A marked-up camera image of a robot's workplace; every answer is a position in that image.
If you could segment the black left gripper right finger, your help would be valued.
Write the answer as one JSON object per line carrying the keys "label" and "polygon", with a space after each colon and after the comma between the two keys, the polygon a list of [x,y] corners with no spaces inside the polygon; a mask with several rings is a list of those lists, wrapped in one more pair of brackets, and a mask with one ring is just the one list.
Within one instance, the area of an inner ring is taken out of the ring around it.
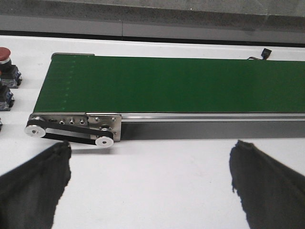
{"label": "black left gripper right finger", "polygon": [[303,229],[305,177],[252,143],[238,141],[230,152],[233,191],[252,229]]}

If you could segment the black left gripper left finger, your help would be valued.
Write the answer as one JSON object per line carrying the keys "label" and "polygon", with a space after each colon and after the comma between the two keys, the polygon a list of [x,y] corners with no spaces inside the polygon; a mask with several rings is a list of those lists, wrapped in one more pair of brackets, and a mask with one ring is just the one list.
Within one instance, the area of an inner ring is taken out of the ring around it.
{"label": "black left gripper left finger", "polygon": [[0,227],[50,229],[71,178],[68,142],[56,143],[0,177]]}

